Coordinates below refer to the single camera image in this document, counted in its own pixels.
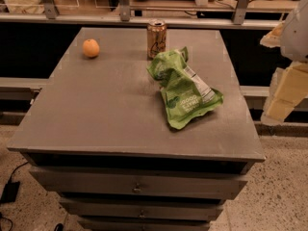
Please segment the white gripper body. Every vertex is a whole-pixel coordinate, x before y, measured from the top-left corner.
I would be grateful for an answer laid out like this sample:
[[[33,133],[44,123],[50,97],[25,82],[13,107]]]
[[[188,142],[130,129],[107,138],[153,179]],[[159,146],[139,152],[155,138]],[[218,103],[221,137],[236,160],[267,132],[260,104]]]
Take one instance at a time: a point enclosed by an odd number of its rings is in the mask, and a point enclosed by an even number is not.
[[[289,13],[280,37],[281,54],[294,62],[308,61],[308,0]]]

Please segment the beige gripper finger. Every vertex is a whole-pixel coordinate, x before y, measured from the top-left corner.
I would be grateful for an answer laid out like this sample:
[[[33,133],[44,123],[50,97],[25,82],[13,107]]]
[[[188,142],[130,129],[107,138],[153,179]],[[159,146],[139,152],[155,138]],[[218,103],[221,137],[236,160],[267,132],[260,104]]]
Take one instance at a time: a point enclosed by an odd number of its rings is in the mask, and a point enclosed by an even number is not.
[[[261,38],[260,44],[268,48],[280,47],[283,27],[284,23],[278,24]]]
[[[292,62],[285,69],[277,67],[270,81],[261,122],[269,126],[283,123],[307,95],[307,63]]]

